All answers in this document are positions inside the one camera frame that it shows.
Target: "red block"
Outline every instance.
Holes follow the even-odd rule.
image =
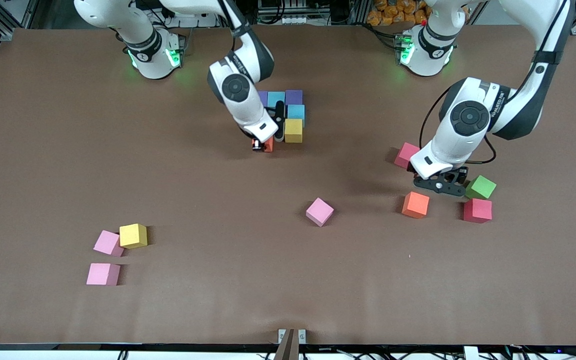
[[[492,220],[492,201],[473,198],[463,205],[463,219],[483,224]]]
[[[255,141],[253,139],[250,140],[251,145],[255,145]],[[264,153],[272,153],[275,150],[275,137],[271,136],[270,139],[267,139],[263,145],[265,145],[265,149],[263,150]]]
[[[425,196],[425,194],[410,191],[406,195],[406,200],[404,201],[404,207],[401,210],[401,213],[411,218],[421,219],[428,213],[429,202],[430,198]]]
[[[417,146],[404,142],[404,145],[401,147],[401,150],[399,150],[397,157],[395,158],[395,165],[407,169],[410,158],[419,150],[420,149]]]

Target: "blue block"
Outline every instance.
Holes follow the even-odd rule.
[[[286,90],[286,105],[303,105],[304,91]]]
[[[277,106],[277,101],[286,103],[286,93],[283,91],[268,91],[268,107],[274,108]]]
[[[268,106],[268,91],[259,91],[259,98],[261,99],[261,103],[263,107]]]
[[[306,105],[288,105],[287,119],[301,119],[302,125],[306,127]]]

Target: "green block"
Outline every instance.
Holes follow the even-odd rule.
[[[487,200],[497,184],[479,175],[466,187],[466,197],[471,199]]]

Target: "green indicator light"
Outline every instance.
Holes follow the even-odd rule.
[[[411,43],[410,46],[401,54],[401,62],[403,64],[410,63],[413,53],[415,52],[415,44]]]
[[[454,46],[450,46],[450,50],[448,50],[448,54],[446,55],[446,60],[443,62],[444,65],[448,64],[450,61],[450,54],[453,53]]]
[[[137,63],[135,63],[135,58],[133,57],[133,54],[130,53],[130,50],[128,50],[128,55],[130,55],[130,60],[132,60],[132,66],[136,69]]]
[[[181,61],[179,61],[179,54],[177,53],[177,51],[175,50],[168,50],[166,49],[166,55],[168,57],[168,60],[170,61],[170,65],[172,65],[174,68],[178,67],[179,64],[181,64]]]

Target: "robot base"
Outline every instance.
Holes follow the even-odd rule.
[[[412,29],[405,30],[403,32],[404,38],[411,39],[410,43],[403,42],[402,45],[407,48],[397,54],[398,61],[409,68],[410,71],[419,76],[433,76],[437,75],[446,64],[450,61],[450,55],[453,52],[453,48],[446,51],[441,57],[433,59],[430,55],[423,50],[423,48],[418,44],[419,32],[424,27],[422,25],[416,25]]]
[[[163,79],[176,68],[180,68],[186,47],[185,36],[173,34],[166,29],[157,29],[157,32],[161,35],[164,45],[152,56],[150,61],[141,62],[128,53],[132,59],[132,66],[145,78],[153,80]]]

